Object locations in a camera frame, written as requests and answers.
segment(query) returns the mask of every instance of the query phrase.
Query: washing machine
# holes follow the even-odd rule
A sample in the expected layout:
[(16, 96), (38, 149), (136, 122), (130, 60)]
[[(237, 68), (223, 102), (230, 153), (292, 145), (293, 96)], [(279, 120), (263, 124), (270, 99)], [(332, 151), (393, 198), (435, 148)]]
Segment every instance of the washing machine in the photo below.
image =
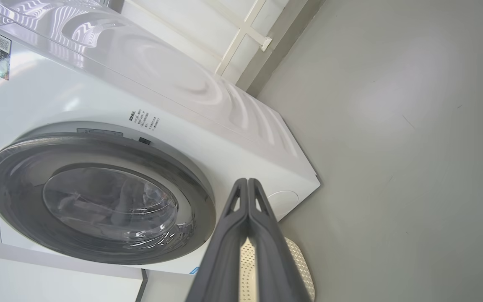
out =
[(0, 0), (0, 242), (195, 273), (242, 177), (279, 220), (320, 185), (276, 111), (111, 9)]

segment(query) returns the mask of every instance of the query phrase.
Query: floor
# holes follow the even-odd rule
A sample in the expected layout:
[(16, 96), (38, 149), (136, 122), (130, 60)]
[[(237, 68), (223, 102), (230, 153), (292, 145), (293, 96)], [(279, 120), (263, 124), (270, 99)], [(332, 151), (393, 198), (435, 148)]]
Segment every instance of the floor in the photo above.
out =
[(318, 302), (483, 301), (483, 0), (327, 0), (259, 99), (322, 187)]

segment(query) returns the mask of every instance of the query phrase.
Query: glass pane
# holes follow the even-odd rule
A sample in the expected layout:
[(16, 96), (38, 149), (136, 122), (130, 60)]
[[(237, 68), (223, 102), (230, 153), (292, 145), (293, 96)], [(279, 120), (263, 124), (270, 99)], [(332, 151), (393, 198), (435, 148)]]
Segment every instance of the glass pane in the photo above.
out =
[(77, 168), (44, 186), (48, 210), (67, 226), (103, 239), (149, 242), (167, 235), (177, 203), (161, 184), (108, 168)]

